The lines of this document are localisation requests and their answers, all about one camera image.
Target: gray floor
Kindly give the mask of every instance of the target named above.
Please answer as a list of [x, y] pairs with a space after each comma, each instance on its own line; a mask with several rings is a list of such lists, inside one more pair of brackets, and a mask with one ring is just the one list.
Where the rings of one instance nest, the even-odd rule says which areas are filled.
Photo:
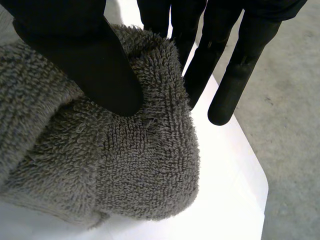
[[[107, 6], [109, 21], [120, 23], [117, 3], [108, 0]], [[296, 18], [282, 24], [235, 112], [269, 182], [263, 240], [320, 239], [319, 13], [320, 1], [308, 0]], [[6, 21], [0, 6], [0, 43], [15, 38]], [[239, 23], [214, 72], [218, 82]]]

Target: white table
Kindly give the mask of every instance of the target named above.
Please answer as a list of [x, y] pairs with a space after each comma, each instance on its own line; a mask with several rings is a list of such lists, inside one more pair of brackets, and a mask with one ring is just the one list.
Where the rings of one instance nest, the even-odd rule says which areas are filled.
[[[136, 0], [120, 0], [119, 6], [125, 25], [142, 26]], [[113, 14], [110, 19], [117, 19], [112, 9], [107, 10], [107, 17], [110, 14]], [[207, 110], [217, 88], [218, 84], [211, 76], [192, 111], [200, 146], [200, 191], [187, 210], [159, 222], [112, 216], [99, 228], [85, 230], [53, 216], [0, 203], [0, 239], [261, 239], [268, 194], [267, 179], [234, 116], [225, 126], [214, 126], [208, 121]]]

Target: terry cloth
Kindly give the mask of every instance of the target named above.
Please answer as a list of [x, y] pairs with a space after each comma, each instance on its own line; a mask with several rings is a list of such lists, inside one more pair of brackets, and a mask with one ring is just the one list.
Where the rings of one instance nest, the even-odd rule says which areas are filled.
[[110, 214], [161, 220], [194, 201], [198, 144], [177, 49], [115, 32], [143, 87], [132, 117], [90, 101], [23, 41], [0, 47], [1, 201], [86, 227]]

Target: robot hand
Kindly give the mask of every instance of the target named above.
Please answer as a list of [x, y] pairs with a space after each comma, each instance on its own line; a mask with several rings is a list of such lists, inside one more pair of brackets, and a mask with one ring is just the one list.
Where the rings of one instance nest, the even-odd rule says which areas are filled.
[[31, 48], [59, 67], [94, 102], [121, 116], [142, 106], [143, 92], [104, 18], [106, 0], [0, 0]]
[[[237, 44], [208, 110], [208, 119], [213, 124], [218, 126], [226, 124], [234, 113], [263, 49], [275, 37], [282, 21], [294, 18], [306, 1], [208, 0], [204, 12], [201, 41], [184, 76], [190, 106], [193, 108], [198, 102], [225, 50], [232, 27], [244, 9]], [[154, 1], [138, 0], [141, 20], [145, 29], [151, 29], [163, 37], [166, 37], [168, 32], [170, 4], [172, 4], [173, 32], [175, 32], [175, 26], [179, 26], [179, 22], [180, 26], [185, 28], [188, 27], [186, 23], [198, 25], [204, 8], [201, 0], [189, 0], [188, 3], [183, 0], [155, 2], [157, 4]], [[172, 37], [176, 41], [180, 62], [184, 66], [197, 31], [193, 31], [189, 41], [183, 38], [185, 29], [177, 32], [180, 34], [172, 34]]]

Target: gray towel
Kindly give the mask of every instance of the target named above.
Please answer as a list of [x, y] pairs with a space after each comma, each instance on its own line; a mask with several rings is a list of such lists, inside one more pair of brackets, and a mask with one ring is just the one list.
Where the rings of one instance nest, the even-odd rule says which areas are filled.
[[133, 117], [94, 104], [21, 40], [0, 47], [0, 200], [86, 227], [110, 214], [161, 220], [194, 201], [198, 144], [177, 50], [115, 31], [144, 91]]

